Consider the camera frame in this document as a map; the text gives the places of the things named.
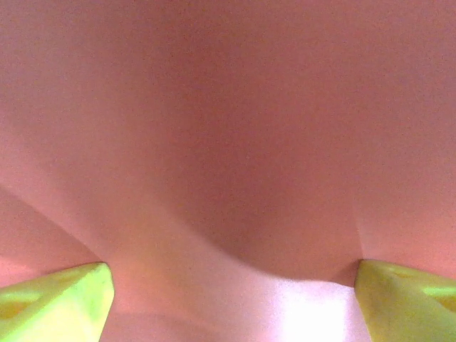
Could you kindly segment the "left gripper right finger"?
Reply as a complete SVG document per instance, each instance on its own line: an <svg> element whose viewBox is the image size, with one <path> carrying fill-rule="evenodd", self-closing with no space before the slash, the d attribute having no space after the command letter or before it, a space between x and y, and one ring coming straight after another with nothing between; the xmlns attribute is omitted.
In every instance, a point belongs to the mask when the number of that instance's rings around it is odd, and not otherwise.
<svg viewBox="0 0 456 342"><path fill-rule="evenodd" d="M455 342L455 280L363 260L355 295L372 341Z"/></svg>

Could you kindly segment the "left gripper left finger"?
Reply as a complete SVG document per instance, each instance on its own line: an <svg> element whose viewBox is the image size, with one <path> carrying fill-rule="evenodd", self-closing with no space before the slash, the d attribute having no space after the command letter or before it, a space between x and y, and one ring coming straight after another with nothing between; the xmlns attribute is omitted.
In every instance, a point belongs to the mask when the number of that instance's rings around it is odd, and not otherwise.
<svg viewBox="0 0 456 342"><path fill-rule="evenodd" d="M103 262L1 289L2 341L99 341L115 295Z"/></svg>

